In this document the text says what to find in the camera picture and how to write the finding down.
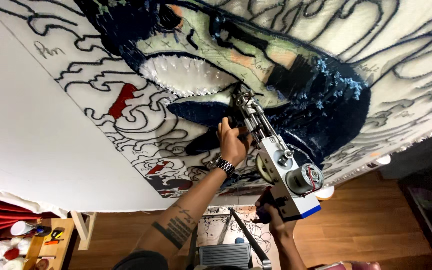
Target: white cup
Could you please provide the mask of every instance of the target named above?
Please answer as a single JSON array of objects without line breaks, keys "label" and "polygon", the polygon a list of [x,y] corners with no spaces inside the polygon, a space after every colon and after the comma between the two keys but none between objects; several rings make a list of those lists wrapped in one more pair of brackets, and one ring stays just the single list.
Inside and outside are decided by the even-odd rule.
[{"label": "white cup", "polygon": [[11,227],[11,234],[13,236],[22,236],[33,230],[34,226],[24,221],[18,221]]}]

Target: wristwatch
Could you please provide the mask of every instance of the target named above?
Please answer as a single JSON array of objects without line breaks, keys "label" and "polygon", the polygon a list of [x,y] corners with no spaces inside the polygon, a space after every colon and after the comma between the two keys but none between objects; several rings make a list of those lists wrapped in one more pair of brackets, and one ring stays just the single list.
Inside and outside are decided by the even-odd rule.
[{"label": "wristwatch", "polygon": [[221,153],[218,153],[212,161],[208,162],[206,164],[206,167],[210,170],[214,168],[221,168],[223,171],[226,172],[226,175],[228,177],[231,177],[235,170],[233,164],[221,158]]}]

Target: shark mouth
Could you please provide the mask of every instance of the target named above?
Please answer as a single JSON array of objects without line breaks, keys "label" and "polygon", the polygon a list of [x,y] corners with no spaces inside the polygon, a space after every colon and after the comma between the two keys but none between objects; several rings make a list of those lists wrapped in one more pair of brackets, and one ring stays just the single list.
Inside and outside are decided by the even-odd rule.
[{"label": "shark mouth", "polygon": [[236,78],[207,61],[187,56],[151,57],[139,72],[180,98],[216,94],[236,82]]}]

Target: person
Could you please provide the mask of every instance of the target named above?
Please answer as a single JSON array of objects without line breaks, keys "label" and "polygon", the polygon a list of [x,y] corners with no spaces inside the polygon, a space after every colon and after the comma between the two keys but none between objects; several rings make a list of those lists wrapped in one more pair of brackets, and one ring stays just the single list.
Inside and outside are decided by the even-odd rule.
[{"label": "person", "polygon": [[[246,136],[242,141],[238,136]],[[245,127],[231,129],[228,119],[218,125],[221,158],[237,167],[248,153],[252,137]],[[170,258],[174,257],[190,238],[199,219],[227,178],[223,169],[215,168],[198,185],[192,187],[176,203],[164,211],[148,228],[136,244],[136,249],[114,270],[152,269],[167,270]],[[293,239],[296,221],[283,222],[278,210],[265,204],[264,209],[271,215],[269,229],[279,251],[281,269],[302,270],[306,266],[299,255]],[[238,267],[215,267],[206,269],[239,269]]]}]

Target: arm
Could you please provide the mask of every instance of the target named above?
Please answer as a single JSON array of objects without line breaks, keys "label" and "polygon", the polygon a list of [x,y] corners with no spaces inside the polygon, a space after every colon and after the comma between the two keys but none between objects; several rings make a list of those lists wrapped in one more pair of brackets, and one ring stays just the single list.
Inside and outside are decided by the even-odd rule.
[{"label": "arm", "polygon": [[[250,135],[245,142],[238,139],[238,135],[246,132],[245,128],[231,129],[227,118],[218,125],[221,158],[235,167],[245,159],[252,141]],[[136,248],[158,252],[166,259],[176,255],[226,178],[224,170],[213,169],[159,216],[139,239]]]},{"label": "arm", "polygon": [[[259,201],[255,203],[256,207],[261,204]],[[279,264],[281,269],[285,270],[306,270],[303,259],[296,248],[293,238],[294,227],[296,221],[283,222],[279,216],[279,212],[272,205],[265,204],[264,210],[271,215],[271,222],[269,223],[269,231],[274,237],[274,243],[279,253]]]}]

